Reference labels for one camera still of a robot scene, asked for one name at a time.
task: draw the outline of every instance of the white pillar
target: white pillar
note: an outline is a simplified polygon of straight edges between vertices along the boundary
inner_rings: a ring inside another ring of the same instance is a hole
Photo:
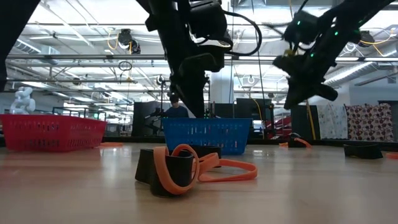
[[[210,101],[215,103],[234,103],[234,74],[231,66],[210,75]]]

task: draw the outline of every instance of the blue plastic basket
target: blue plastic basket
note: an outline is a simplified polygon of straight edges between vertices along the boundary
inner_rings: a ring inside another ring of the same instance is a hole
[[[164,118],[166,144],[173,150],[179,144],[221,146],[224,155],[244,153],[252,119],[246,118]]]

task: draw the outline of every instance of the ceiling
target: ceiling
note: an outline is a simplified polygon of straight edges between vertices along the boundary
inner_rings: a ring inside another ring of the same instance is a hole
[[[234,2],[223,1],[224,9],[238,12],[257,24],[262,22],[282,23],[290,21],[291,14],[288,0],[268,0],[254,1],[254,13],[251,7],[251,1],[236,0]],[[305,10],[316,15],[322,15],[331,5],[336,2],[332,0],[317,0],[309,3]],[[297,10],[301,1],[292,1],[293,10]],[[141,45],[142,55],[161,55],[163,54],[159,36],[156,32],[148,32],[144,22],[148,13],[143,10],[136,1],[133,0],[48,0],[37,7],[29,23],[23,30],[19,40],[29,46],[37,49],[46,49],[49,47],[55,49],[58,54],[127,54],[127,50],[116,46],[116,34],[121,29],[131,29],[132,36]],[[256,46],[256,36],[254,29],[246,21],[227,17],[228,29],[234,39],[235,52],[249,52]],[[385,10],[379,12],[373,19],[362,26],[362,30],[370,31],[376,41],[389,39],[379,45],[380,49],[391,45],[396,41],[395,28],[398,24],[398,17],[395,10]],[[263,35],[263,45],[259,51],[262,56],[280,55],[289,47],[287,43],[281,41],[278,34],[264,26],[261,26]],[[358,57],[360,55],[375,55],[374,48],[362,48],[349,44],[341,56]],[[14,47],[11,54],[26,54]],[[61,67],[50,68],[47,63],[38,60],[8,60],[9,76],[11,78],[25,78],[29,80],[71,80],[80,78],[82,80],[123,80],[128,77],[136,80],[138,83],[81,83],[75,85],[72,83],[55,83],[54,81],[45,83],[42,88],[63,88],[72,90],[86,90],[82,92],[62,92],[67,96],[84,96],[92,98],[97,102],[109,100],[98,91],[90,90],[142,90],[142,93],[119,93],[131,101],[150,101],[160,99],[160,93],[144,93],[144,91],[160,90],[156,84],[156,78],[162,75],[168,79],[170,70],[165,61],[161,60],[135,60],[132,62],[131,71],[123,72],[117,66],[119,60],[60,60],[59,63],[67,65],[76,65],[77,63],[86,63],[87,67]],[[104,67],[90,67],[90,64],[102,64]],[[268,91],[286,91],[287,75],[282,70],[265,63],[261,65],[261,74],[259,66],[256,64],[244,64],[242,62],[233,62],[234,90],[243,91],[244,87],[250,86],[252,90],[260,90],[260,75],[263,79],[264,89]],[[244,93],[235,93],[235,97],[248,97]],[[261,98],[260,94],[253,93],[252,97]]]

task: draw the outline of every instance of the table surface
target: table surface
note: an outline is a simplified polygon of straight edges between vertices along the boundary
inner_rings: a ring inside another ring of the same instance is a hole
[[[153,146],[0,150],[0,223],[397,223],[395,160],[345,158],[337,147],[248,146],[230,158],[257,164],[256,180],[158,198],[134,179],[139,149]]]

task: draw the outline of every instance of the yellow cable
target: yellow cable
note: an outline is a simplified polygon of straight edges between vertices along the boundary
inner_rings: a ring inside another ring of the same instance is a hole
[[[116,50],[118,47],[119,34],[116,36],[116,45],[114,47],[112,47],[111,44],[109,43],[109,38],[111,38],[111,32],[109,32],[109,35],[108,35],[108,47],[112,50]]]
[[[307,105],[307,112],[308,115],[310,115],[310,124],[311,124],[311,131],[312,131],[312,138],[313,140],[316,140],[317,137],[315,135],[315,129],[313,127],[313,119],[312,119],[312,113],[311,113],[311,107],[310,107],[310,103],[308,102],[308,100],[305,101],[305,104]]]
[[[370,45],[382,44],[382,43],[385,43],[385,42],[387,42],[387,41],[389,41],[391,39],[393,32],[394,32],[394,30],[391,29],[390,30],[390,36],[386,40],[383,40],[383,41],[380,41],[380,42],[373,42],[372,43],[372,42],[366,42],[366,41],[363,41],[363,40],[361,40],[361,42],[364,43],[364,44],[370,44]]]
[[[262,120],[262,116],[261,116],[260,105],[259,105],[259,103],[257,103],[257,101],[256,101],[255,99],[251,98],[251,96],[250,96],[250,99],[252,99],[252,100],[257,104],[257,108],[259,109],[259,114],[260,114],[260,120],[261,120],[261,123],[262,123],[263,120]],[[262,129],[262,138],[265,139],[265,136],[264,136],[264,128]]]
[[[381,53],[381,51],[378,49],[378,47],[376,47],[375,45],[372,45],[372,46],[377,50],[377,52],[379,52],[379,54],[380,54],[381,56],[385,57],[385,56],[383,55],[383,53]]]
[[[292,16],[292,19],[293,19],[293,6],[292,6],[292,0],[289,0],[289,6],[290,6],[290,15]]]

